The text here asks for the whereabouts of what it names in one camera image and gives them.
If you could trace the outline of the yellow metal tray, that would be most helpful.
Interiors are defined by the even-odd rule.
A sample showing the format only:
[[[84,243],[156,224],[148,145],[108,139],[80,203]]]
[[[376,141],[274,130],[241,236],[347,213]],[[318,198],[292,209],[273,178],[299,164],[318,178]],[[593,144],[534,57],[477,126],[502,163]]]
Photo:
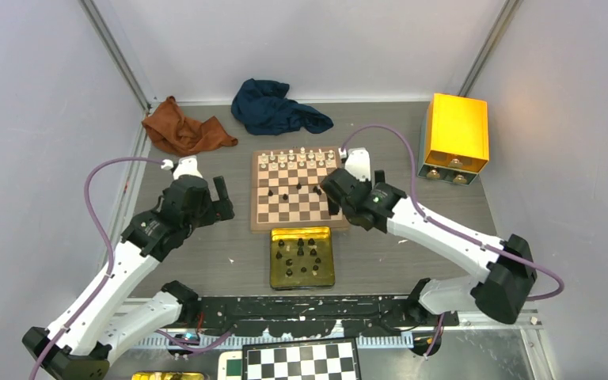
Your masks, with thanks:
[[[332,231],[327,226],[276,228],[270,237],[270,287],[330,288],[336,283]]]

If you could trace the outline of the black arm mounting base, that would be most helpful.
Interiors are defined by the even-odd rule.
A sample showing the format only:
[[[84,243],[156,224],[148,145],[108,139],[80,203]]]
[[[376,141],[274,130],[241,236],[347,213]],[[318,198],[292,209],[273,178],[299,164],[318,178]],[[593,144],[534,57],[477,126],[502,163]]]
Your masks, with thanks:
[[[437,317],[414,317],[416,302],[406,295],[315,295],[206,297],[199,311],[170,328],[219,336],[294,338],[328,336],[339,324],[344,336],[395,336],[401,330],[424,327],[430,332]]]

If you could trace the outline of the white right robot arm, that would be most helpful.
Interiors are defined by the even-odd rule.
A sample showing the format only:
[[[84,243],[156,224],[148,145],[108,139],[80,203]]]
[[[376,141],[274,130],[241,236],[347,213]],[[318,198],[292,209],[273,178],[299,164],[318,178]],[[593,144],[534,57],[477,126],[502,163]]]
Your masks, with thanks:
[[[537,279],[528,242],[471,230],[412,201],[387,184],[382,171],[371,177],[366,149],[338,150],[340,167],[320,183],[329,201],[354,226],[380,230],[422,245],[466,274],[455,279],[421,279],[408,303],[408,315],[427,325],[439,314],[476,307],[494,321],[515,323]]]

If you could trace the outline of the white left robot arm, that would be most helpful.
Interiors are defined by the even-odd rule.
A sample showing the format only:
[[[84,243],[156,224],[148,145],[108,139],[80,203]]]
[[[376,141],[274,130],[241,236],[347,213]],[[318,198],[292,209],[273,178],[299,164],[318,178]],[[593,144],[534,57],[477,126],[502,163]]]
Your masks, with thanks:
[[[171,324],[188,327],[201,313],[199,295],[170,281],[149,301],[112,321],[135,287],[195,230],[234,217],[223,177],[215,177],[217,199],[195,155],[178,162],[160,160],[173,180],[155,207],[132,217],[112,244],[89,197],[91,180],[111,161],[97,166],[84,185],[85,205],[108,248],[108,261],[78,298],[47,327],[31,327],[22,343],[35,359],[29,377],[39,370],[55,379],[102,379],[125,351]]]

